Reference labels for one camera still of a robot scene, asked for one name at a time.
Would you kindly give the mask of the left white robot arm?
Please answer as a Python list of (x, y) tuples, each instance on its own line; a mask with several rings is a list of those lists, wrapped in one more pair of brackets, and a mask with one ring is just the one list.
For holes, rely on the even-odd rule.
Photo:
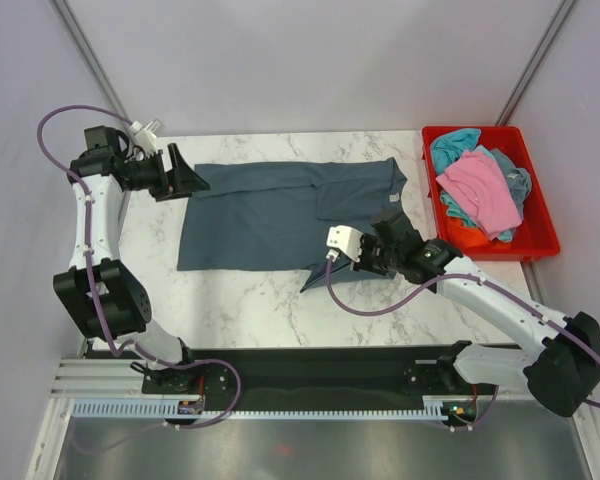
[(127, 193), (146, 191), (164, 202), (210, 188), (176, 144), (158, 148), (161, 127), (154, 120), (133, 122), (128, 134), (106, 126), (85, 130), (87, 148), (68, 174), (77, 206), (76, 246), (67, 271), (54, 276), (53, 289), (86, 339), (106, 342), (116, 356), (134, 350), (155, 368), (166, 368), (165, 382), (176, 392), (188, 393), (200, 371), (187, 361), (185, 343), (155, 320), (146, 289), (120, 254)]

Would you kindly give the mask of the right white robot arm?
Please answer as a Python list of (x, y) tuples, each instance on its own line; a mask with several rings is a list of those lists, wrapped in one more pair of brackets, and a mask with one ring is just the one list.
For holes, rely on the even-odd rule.
[(600, 325), (587, 313), (568, 316), (510, 290), (440, 238), (425, 240), (408, 217), (384, 211), (362, 233), (342, 228), (356, 270), (396, 273), (454, 301), (503, 332), (515, 348), (467, 343), (438, 368), (447, 392), (471, 384), (526, 390), (561, 417), (572, 416), (600, 383)]

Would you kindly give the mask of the dark blue-grey t shirt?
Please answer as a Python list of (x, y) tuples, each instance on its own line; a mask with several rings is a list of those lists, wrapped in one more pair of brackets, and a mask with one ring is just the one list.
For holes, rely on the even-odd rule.
[(198, 164), (210, 188), (187, 203), (180, 271), (305, 270), (303, 291), (325, 284), (333, 226), (371, 232), (401, 206), (406, 176), (394, 158), (362, 163)]

